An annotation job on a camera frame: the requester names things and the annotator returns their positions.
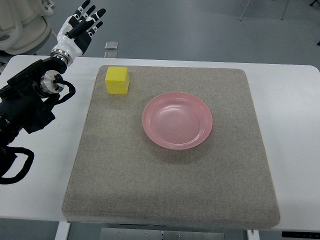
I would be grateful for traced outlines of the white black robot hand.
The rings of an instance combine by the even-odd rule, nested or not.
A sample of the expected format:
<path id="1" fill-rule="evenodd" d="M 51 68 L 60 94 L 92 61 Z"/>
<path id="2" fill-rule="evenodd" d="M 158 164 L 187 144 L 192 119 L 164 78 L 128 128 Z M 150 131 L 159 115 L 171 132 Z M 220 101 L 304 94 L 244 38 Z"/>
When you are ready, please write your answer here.
<path id="1" fill-rule="evenodd" d="M 57 34 L 57 44 L 51 56 L 62 59 L 70 66 L 75 58 L 82 56 L 88 49 L 94 34 L 103 25 L 101 18 L 106 9 L 95 10 L 96 6 L 86 0 L 69 16 Z"/>

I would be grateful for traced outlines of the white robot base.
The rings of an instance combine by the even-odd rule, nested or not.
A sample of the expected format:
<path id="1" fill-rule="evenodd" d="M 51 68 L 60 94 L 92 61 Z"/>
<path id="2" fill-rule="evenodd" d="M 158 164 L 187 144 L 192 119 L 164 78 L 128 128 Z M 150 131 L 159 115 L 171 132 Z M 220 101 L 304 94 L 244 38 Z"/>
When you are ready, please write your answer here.
<path id="1" fill-rule="evenodd" d="M 52 0 L 2 0 L 0 2 L 0 50 L 9 55 L 36 52 L 52 34 L 48 18 Z"/>

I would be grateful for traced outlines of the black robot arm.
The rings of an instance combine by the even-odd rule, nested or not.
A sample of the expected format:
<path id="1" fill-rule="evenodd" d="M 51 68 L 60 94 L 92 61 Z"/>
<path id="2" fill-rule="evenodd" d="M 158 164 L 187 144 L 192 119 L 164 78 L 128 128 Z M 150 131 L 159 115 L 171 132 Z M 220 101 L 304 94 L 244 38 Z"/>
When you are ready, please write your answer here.
<path id="1" fill-rule="evenodd" d="M 75 87 L 63 80 L 70 60 L 59 53 L 38 60 L 7 81 L 0 90 L 0 183 L 21 181 L 29 172 L 35 154 L 24 147 L 12 147 L 21 130 L 28 134 L 42 130 L 55 119 L 54 106 L 75 95 Z M 22 169 L 14 177 L 4 175 L 18 154 L 27 156 Z"/>

